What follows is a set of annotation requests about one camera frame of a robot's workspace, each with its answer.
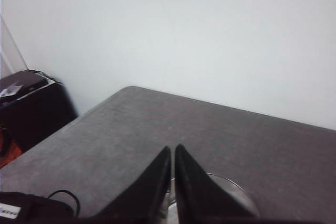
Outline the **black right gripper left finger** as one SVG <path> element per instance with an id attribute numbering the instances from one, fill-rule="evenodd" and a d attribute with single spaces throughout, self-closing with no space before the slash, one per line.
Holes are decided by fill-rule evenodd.
<path id="1" fill-rule="evenodd" d="M 144 172 L 95 219 L 155 219 L 171 181 L 171 150 L 164 147 Z"/>

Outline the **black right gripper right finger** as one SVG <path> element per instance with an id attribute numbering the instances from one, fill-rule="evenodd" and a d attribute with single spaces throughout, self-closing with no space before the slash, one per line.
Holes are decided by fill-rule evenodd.
<path id="1" fill-rule="evenodd" d="M 180 220 L 253 219 L 180 144 L 175 149 L 175 195 Z"/>

